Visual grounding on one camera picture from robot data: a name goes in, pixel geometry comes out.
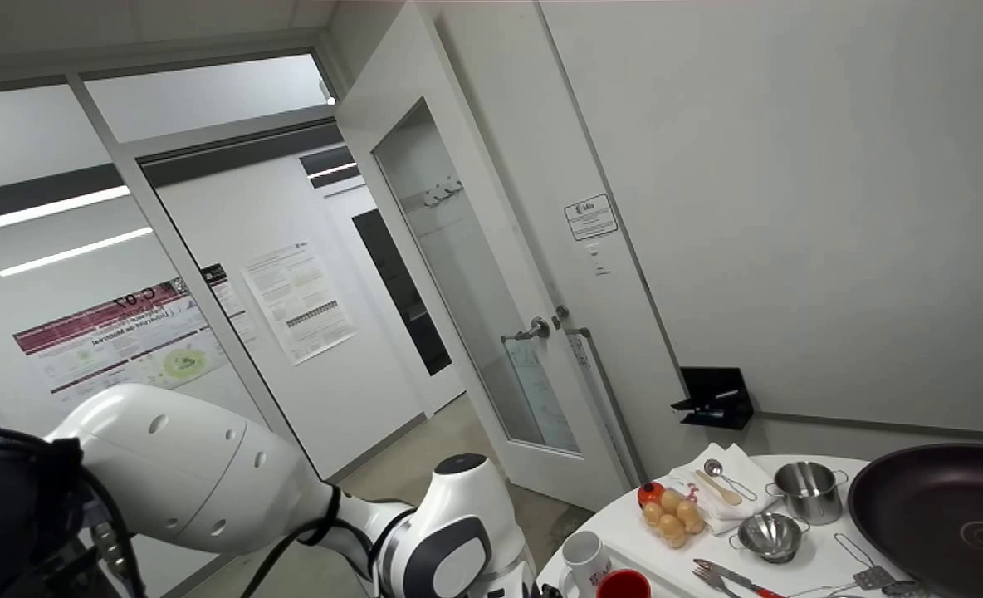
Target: ceiling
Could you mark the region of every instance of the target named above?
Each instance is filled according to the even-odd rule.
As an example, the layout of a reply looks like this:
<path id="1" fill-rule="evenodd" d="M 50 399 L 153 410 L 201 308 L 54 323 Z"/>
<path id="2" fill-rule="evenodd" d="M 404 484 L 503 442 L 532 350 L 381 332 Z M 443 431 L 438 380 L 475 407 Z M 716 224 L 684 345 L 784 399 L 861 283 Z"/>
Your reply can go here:
<path id="1" fill-rule="evenodd" d="M 0 0 L 0 63 L 301 40 L 336 0 Z"/>

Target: small metal bowl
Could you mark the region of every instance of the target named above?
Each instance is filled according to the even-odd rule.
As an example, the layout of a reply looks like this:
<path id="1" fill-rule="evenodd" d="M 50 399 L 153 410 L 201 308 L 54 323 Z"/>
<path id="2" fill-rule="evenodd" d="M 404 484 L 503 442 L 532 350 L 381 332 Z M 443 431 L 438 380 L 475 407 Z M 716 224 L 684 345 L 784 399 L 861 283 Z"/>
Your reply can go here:
<path id="1" fill-rule="evenodd" d="M 761 517 L 742 520 L 742 527 L 737 528 L 737 538 L 761 561 L 784 565 L 798 554 L 801 527 L 785 517 L 761 511 Z"/>

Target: white table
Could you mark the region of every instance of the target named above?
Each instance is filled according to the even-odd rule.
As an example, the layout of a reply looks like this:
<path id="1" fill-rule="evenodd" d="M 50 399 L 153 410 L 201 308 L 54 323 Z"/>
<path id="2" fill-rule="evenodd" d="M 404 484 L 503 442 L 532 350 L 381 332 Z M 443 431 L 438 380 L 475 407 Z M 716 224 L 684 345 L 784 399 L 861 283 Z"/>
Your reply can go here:
<path id="1" fill-rule="evenodd" d="M 853 477 L 864 470 L 855 459 L 823 459 L 823 457 L 757 457 L 752 459 L 763 473 L 778 473 L 785 462 L 820 462 L 832 473 L 847 473 L 847 481 L 840 481 L 840 500 L 847 503 Z M 849 517 L 837 520 L 832 527 L 814 527 L 804 531 L 801 551 L 785 565 L 768 565 L 757 554 L 747 554 L 735 531 L 730 537 L 697 537 L 684 548 L 668 548 L 644 522 L 634 491 L 625 491 L 613 500 L 606 509 L 592 517 L 580 528 L 593 531 L 613 558 L 613 569 L 637 569 L 650 580 L 655 598 L 659 596 L 716 596 L 708 589 L 700 580 L 692 580 L 692 558 L 710 558 L 730 572 L 747 576 L 750 582 L 781 591 L 781 596 L 801 596 L 801 598 L 820 598 L 831 596 L 831 589 L 853 582 L 861 565 L 832 531 L 847 537 L 855 548 L 864 548 L 876 565 L 882 565 L 894 580 L 903 580 L 876 548 L 864 542 L 864 537 L 853 528 Z M 562 548 L 555 558 L 543 565 L 537 576 L 543 585 L 563 589 L 563 596 L 573 596 L 567 585 L 567 569 L 562 561 Z"/>

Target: door handle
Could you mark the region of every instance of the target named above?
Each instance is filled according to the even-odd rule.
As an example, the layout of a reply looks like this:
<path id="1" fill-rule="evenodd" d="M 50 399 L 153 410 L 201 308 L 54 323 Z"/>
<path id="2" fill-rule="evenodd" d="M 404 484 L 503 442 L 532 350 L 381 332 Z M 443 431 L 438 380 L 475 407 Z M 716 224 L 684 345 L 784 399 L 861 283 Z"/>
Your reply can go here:
<path id="1" fill-rule="evenodd" d="M 546 336 L 552 336 L 552 327 L 543 318 L 532 318 L 529 329 L 503 336 L 503 338 L 546 338 Z"/>

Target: frying pan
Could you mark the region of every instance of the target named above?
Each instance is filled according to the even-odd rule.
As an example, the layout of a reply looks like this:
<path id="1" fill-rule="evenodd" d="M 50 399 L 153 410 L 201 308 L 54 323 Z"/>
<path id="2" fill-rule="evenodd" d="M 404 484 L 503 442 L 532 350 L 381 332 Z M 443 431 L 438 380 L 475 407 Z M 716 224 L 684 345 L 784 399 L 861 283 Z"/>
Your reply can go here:
<path id="1" fill-rule="evenodd" d="M 983 598 L 983 445 L 924 445 L 871 462 L 849 484 L 849 517 L 917 582 Z"/>

